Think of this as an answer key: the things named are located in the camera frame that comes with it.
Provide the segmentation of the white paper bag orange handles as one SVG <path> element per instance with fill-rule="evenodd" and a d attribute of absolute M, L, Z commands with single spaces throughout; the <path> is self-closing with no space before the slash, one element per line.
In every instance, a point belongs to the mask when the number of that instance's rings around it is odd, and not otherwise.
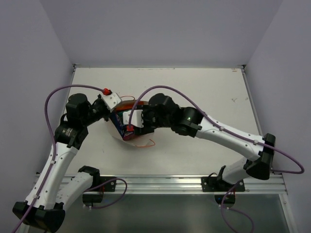
<path fill-rule="evenodd" d="M 121 96 L 121 99 L 122 99 L 122 103 L 113 112 L 117 113 L 122 120 L 122 113 L 124 111 L 128 111 L 132 109 L 133 105 L 136 102 L 136 98 L 134 96 L 125 95 L 125 96 Z M 125 125 L 125 126 L 128 132 L 132 132 L 134 134 L 134 126 L 131 126 L 130 128 L 128 127 L 128 125 Z M 134 139 L 130 141 L 123 141 L 123 140 L 119 140 L 119 141 L 124 142 L 125 144 L 128 144 L 136 148 L 150 148 L 156 145 L 156 143 L 153 140 L 153 135 L 154 133 L 149 133 L 149 134 L 141 135 L 141 136 L 134 135 Z"/>

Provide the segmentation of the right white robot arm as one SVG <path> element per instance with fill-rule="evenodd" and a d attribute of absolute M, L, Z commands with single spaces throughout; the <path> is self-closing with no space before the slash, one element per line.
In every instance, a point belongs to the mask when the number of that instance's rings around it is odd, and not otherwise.
<path fill-rule="evenodd" d="M 201 178 L 202 191 L 227 192 L 245 191 L 243 180 L 255 178 L 268 180 L 272 166 L 275 136 L 248 134 L 224 125 L 193 107 L 180 107 L 171 97 L 162 93 L 150 98 L 146 105 L 135 103 L 133 111 L 128 114 L 135 135 L 152 133 L 157 128 L 170 128 L 181 136 L 190 136 L 212 141 L 231 149 L 242 158 L 230 165 L 224 165 L 215 174 Z"/>

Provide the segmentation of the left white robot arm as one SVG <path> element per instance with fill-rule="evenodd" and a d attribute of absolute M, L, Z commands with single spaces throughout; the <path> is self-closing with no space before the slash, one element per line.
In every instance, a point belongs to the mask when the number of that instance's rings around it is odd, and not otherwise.
<path fill-rule="evenodd" d="M 88 135 L 88 126 L 109 117 L 121 103 L 116 93 L 99 95 L 94 103 L 81 93 L 73 94 L 66 104 L 60 125 L 52 134 L 53 145 L 48 160 L 25 201 L 16 202 L 13 213 L 26 225 L 54 233 L 62 225 L 66 210 L 87 189 L 101 185 L 100 171 L 83 166 L 60 191 L 63 177 Z"/>

